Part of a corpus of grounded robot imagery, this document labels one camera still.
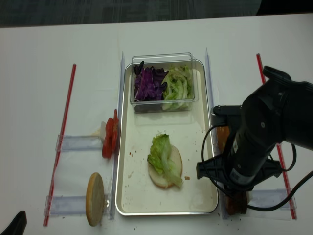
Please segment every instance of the black cable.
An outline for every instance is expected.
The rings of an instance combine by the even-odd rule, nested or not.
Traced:
[[[283,172],[287,172],[287,171],[290,171],[293,169],[296,161],[297,161],[297,150],[295,149],[295,146],[294,144],[291,144],[291,147],[292,147],[292,163],[291,163],[291,166],[288,168],[288,169],[283,169],[283,168],[280,168]]]
[[[272,155],[269,155],[269,157],[271,158],[272,161],[274,161],[274,158],[272,157]]]
[[[221,127],[221,126],[226,126],[225,124],[220,124],[220,125],[214,125],[212,126],[208,131],[207,133],[205,134],[204,136],[204,139],[203,139],[203,143],[202,143],[202,150],[201,150],[201,159],[202,159],[202,163],[203,163],[203,168],[208,176],[208,178],[211,180],[211,182],[214,184],[214,186],[216,188],[218,188],[221,192],[223,192],[226,196],[230,197],[231,199],[233,199],[234,201],[236,202],[239,202],[241,204],[245,204],[244,201],[240,201],[236,198],[234,198],[231,194],[229,194],[228,192],[226,192],[222,187],[220,187],[214,180],[211,179],[211,176],[210,176],[210,173],[209,171],[206,169],[205,167],[205,164],[204,164],[204,155],[203,155],[203,152],[204,152],[204,146],[205,146],[205,141],[206,141],[206,138],[207,136],[210,134],[210,132],[216,128],[216,127]],[[294,164],[295,164],[295,161],[296,161],[296,151],[295,151],[295,146],[292,144],[292,151],[293,151],[293,155],[294,155],[294,158],[293,158],[293,161],[291,163],[291,166],[289,167],[289,169],[285,170],[285,171],[289,171],[293,168]],[[309,174],[307,174],[302,180],[299,181],[299,183],[297,183],[297,185],[293,188],[293,190],[288,194],[288,196],[283,200],[281,201],[280,203],[278,203],[277,205],[275,206],[272,206],[272,207],[267,207],[267,208],[262,208],[262,207],[255,207],[255,206],[250,206],[250,205],[247,205],[247,208],[249,209],[252,209],[252,210],[255,210],[255,211],[261,211],[261,212],[270,212],[270,211],[274,211],[280,207],[282,207],[283,205],[285,205],[292,197],[293,195],[295,194],[295,192],[305,183],[307,182],[311,177],[313,176],[313,171],[311,171]]]

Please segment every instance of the purple cabbage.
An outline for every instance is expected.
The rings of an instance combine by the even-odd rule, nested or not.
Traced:
[[[167,88],[167,83],[163,82],[168,71],[155,69],[154,67],[143,68],[143,61],[140,65],[134,65],[135,101],[162,100],[163,92]]]

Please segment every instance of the tray rim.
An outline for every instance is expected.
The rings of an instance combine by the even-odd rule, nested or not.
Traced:
[[[204,82],[205,82],[205,96],[206,96],[206,100],[207,100],[207,110],[208,110],[208,119],[209,119],[209,125],[211,123],[211,117],[210,117],[210,107],[209,107],[209,101],[208,101],[208,96],[207,96],[207,80],[206,80],[206,75],[205,75],[205,67],[204,67],[204,64],[198,60],[198,59],[195,59],[195,62],[199,62],[201,64],[201,66],[203,67],[203,73],[204,73]],[[124,79],[123,79],[123,99],[122,99],[122,108],[121,108],[121,126],[123,124],[123,110],[124,110],[124,99],[125,99],[125,76],[126,76],[126,70],[128,69],[129,66],[132,66],[132,64],[129,64],[125,67],[125,70],[124,70]],[[212,151],[212,157],[214,157],[214,151],[213,151],[213,138],[212,138],[212,133],[210,134],[211,136],[211,151]],[[216,195],[217,195],[217,202],[216,202],[216,205],[214,207],[214,209],[210,212],[147,212],[147,213],[142,213],[142,212],[132,212],[132,213],[124,213],[118,206],[118,203],[117,203],[117,188],[118,188],[118,178],[119,178],[119,171],[120,171],[120,149],[119,149],[119,153],[118,153],[118,163],[117,163],[117,176],[116,176],[116,187],[115,187],[115,208],[117,209],[117,211],[123,215],[123,216],[160,216],[160,215],[204,215],[204,214],[212,214],[216,208],[218,207],[218,204],[219,204],[219,192],[218,192],[218,189],[216,188]]]

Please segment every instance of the gray floor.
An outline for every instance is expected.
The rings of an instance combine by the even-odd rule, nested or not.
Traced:
[[[261,0],[0,0],[0,27],[256,15]]]

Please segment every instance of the robotic arm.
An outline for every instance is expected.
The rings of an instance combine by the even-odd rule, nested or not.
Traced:
[[[231,195],[286,171],[268,159],[276,143],[290,142],[294,156],[294,144],[313,150],[313,85],[268,66],[263,74],[269,80],[242,106],[211,111],[213,127],[228,126],[230,134],[222,154],[197,164],[197,176],[223,183]]]

